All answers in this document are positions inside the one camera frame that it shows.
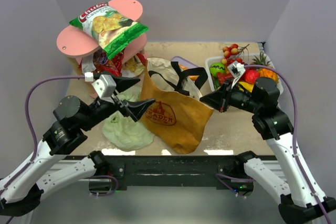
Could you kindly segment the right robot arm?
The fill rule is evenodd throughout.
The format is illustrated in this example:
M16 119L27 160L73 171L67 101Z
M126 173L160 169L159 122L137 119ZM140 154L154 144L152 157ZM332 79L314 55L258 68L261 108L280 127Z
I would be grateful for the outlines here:
M275 81L258 78L252 92L231 87L226 81L218 90L200 101L219 112L229 106L252 113L254 128L273 151L285 176L282 180L265 168L252 152L239 154L244 172L256 181L278 204L285 223L308 223L335 210L335 199L321 190L305 161L300 148L293 143L293 126L279 106L280 91Z

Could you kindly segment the brown Trader Joe's bag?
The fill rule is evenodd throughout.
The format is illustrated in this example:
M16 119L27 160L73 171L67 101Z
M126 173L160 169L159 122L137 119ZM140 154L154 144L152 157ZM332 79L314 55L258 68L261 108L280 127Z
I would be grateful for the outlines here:
M202 103L201 87L208 75L197 67L199 77L183 77L176 61L151 57L147 59L141 99L155 99L141 123L179 154L194 152L200 145L205 126L213 109Z

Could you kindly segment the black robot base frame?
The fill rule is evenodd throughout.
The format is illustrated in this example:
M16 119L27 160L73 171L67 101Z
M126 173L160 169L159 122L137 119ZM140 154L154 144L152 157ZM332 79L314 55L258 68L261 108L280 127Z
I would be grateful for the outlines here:
M105 156L89 154L95 176L107 181L91 182L91 191L127 190L129 187L215 187L248 195L253 191L235 156Z

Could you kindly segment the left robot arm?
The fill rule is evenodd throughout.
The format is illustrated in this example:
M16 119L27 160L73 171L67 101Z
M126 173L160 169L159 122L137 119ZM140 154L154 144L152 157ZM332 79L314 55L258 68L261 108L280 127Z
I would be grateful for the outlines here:
M2 216L23 216L36 209L49 195L78 180L108 178L110 164L100 151L93 151L57 172L49 170L87 139L87 131L112 114L119 112L138 121L154 103L154 99L136 102L119 99L119 93L137 84L139 78L87 72L81 79L92 84L97 98L86 104L69 95L59 102L54 109L55 122L41 140L33 139L33 152L10 175L1 179Z

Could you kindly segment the red Chuba chips bag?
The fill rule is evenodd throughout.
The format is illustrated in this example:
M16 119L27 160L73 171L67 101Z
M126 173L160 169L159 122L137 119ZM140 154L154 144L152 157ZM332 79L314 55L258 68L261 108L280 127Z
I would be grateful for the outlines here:
M141 53L137 53L121 65L120 76L127 78L138 77L145 70L146 62L146 57Z

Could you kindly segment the green Chuba cassava chips bag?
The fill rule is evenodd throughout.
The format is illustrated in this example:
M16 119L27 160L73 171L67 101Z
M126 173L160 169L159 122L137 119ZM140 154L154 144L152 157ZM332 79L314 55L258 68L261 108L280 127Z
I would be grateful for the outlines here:
M113 59L149 28L112 8L107 2L89 7L69 22L96 40L108 59Z

